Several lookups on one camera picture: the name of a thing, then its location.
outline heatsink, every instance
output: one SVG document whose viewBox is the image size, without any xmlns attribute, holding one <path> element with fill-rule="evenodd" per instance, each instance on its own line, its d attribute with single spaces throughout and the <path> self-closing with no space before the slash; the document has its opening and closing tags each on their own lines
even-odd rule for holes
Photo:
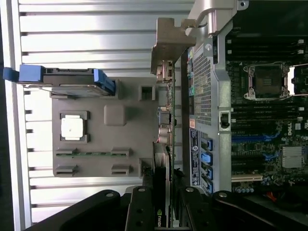
<svg viewBox="0 0 308 231">
<path fill-rule="evenodd" d="M 282 148 L 282 167 L 301 168 L 305 166 L 305 149 L 302 146 Z"/>
</svg>

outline white square chip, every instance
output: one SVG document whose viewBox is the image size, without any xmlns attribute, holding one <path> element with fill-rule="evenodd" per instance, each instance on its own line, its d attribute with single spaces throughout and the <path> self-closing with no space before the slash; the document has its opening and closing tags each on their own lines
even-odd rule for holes
<svg viewBox="0 0 308 231">
<path fill-rule="evenodd" d="M 83 137 L 83 119 L 82 118 L 62 118 L 61 136 L 68 141 L 78 141 Z"/>
</svg>

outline cpu socket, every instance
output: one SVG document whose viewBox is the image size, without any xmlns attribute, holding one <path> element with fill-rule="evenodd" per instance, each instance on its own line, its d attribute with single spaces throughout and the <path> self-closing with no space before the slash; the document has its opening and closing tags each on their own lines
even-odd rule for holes
<svg viewBox="0 0 308 231">
<path fill-rule="evenodd" d="M 290 96 L 288 91 L 289 66 L 283 63 L 258 64 L 244 67 L 248 73 L 247 100 L 283 100 Z"/>
</svg>

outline metal bracket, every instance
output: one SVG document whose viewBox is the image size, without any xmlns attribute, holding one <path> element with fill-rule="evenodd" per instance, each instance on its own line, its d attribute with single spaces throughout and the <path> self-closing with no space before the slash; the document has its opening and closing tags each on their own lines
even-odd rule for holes
<svg viewBox="0 0 308 231">
<path fill-rule="evenodd" d="M 196 38 L 185 34 L 189 27 L 196 27 L 196 20 L 184 19 L 180 27 L 175 27 L 173 18 L 157 19 L 156 45 L 152 47 L 152 74 L 156 75 L 162 61 L 176 62 L 187 48 L 196 44 Z"/>
</svg>

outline circuit board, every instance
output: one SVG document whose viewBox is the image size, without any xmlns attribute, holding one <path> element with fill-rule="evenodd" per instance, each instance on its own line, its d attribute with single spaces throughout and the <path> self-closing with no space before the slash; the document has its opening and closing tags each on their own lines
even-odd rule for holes
<svg viewBox="0 0 308 231">
<path fill-rule="evenodd" d="M 226 38 L 232 191 L 308 181 L 306 38 Z"/>
</svg>

